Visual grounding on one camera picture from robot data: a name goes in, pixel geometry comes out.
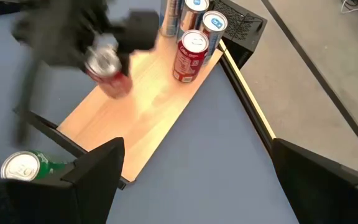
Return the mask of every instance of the yellow edge strip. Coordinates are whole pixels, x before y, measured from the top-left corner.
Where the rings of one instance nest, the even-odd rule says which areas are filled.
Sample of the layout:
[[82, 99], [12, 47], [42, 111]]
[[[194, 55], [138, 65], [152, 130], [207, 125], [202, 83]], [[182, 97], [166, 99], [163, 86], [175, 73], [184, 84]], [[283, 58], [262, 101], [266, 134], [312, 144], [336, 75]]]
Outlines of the yellow edge strip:
[[244, 77], [242, 76], [239, 68], [237, 67], [236, 63], [234, 62], [233, 58], [231, 57], [231, 54], [227, 50], [226, 45], [224, 44], [223, 40], [221, 40], [219, 42], [219, 45], [221, 46], [221, 48], [223, 50], [224, 56], [226, 56], [226, 58], [229, 60], [229, 63], [231, 64], [231, 67], [233, 68], [234, 72], [236, 73], [237, 78], [240, 80], [241, 85], [244, 87], [249, 98], [251, 99], [251, 102], [254, 105], [255, 109], [257, 110], [260, 118], [262, 119], [262, 122], [264, 123], [270, 137], [272, 139], [276, 138], [276, 135], [274, 134], [272, 127], [270, 127], [270, 124], [267, 121], [267, 119], [264, 115], [264, 112], [262, 111], [262, 109], [260, 109], [258, 102], [256, 101], [254, 95], [252, 94], [251, 89], [249, 88], [247, 82], [244, 80]]

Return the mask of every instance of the red and silver can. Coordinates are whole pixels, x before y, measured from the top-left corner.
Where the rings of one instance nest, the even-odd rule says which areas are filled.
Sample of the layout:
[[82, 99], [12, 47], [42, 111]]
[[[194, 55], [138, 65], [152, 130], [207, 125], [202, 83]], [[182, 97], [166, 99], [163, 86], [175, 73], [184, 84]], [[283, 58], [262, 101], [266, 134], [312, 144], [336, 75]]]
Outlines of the red and silver can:
[[186, 31], [178, 43], [173, 76], [181, 82], [192, 82], [208, 53], [208, 38], [199, 30]]
[[209, 0], [185, 0], [179, 20], [178, 42], [186, 31], [200, 28], [203, 15], [208, 7]]
[[220, 12], [208, 11], [204, 14], [200, 30], [208, 36], [209, 40], [208, 54], [205, 57], [204, 64], [206, 64], [211, 59], [212, 54], [214, 54], [226, 27], [227, 19]]
[[132, 79], [121, 73], [121, 62], [112, 45], [91, 52], [85, 63], [86, 73], [111, 98], [126, 96], [132, 88]]

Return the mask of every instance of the pull tab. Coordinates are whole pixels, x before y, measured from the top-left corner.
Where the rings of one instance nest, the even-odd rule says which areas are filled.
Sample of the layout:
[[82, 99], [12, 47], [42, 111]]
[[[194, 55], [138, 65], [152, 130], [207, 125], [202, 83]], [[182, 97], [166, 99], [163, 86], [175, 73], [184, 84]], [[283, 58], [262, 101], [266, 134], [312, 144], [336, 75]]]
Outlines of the pull tab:
[[191, 41], [191, 43], [194, 45], [202, 45], [203, 40], [201, 38], [194, 38], [193, 41]]
[[214, 24], [218, 29], [220, 29], [223, 26], [223, 23], [219, 21], [217, 18], [211, 19], [212, 24]]

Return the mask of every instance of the blue and white can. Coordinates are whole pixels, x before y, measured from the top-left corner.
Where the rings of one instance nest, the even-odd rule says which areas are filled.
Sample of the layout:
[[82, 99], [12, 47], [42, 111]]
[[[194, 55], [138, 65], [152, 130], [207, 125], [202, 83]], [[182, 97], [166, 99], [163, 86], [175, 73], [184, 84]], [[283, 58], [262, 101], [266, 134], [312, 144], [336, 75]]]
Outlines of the blue and white can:
[[178, 21], [183, 0], [161, 0], [160, 33], [166, 37], [174, 37], [178, 32]]
[[208, 11], [203, 16], [203, 23], [200, 31], [203, 32], [209, 40], [208, 53], [205, 56], [204, 64], [206, 64], [214, 54], [219, 41], [222, 39], [224, 31], [227, 27], [226, 17], [218, 11]]
[[200, 29], [203, 15], [208, 7], [209, 0], [185, 0], [179, 21], [178, 42], [186, 31]]

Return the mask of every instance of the blue tabletop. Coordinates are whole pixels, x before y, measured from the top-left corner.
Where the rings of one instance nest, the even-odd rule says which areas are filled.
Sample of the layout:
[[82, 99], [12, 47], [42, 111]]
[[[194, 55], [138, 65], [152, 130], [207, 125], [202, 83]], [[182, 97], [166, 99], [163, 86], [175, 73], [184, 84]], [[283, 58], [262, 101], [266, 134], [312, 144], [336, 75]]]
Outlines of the blue tabletop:
[[[111, 17], [130, 8], [159, 10], [159, 1], [118, 1]], [[12, 93], [26, 49], [10, 35], [19, 14], [0, 16], [0, 163], [10, 143]], [[34, 110], [60, 123], [93, 89], [79, 71], [50, 69]], [[65, 159], [69, 153], [32, 131], [30, 148]], [[272, 162], [220, 65], [167, 134], [134, 185], [117, 191], [108, 223], [298, 223]]]

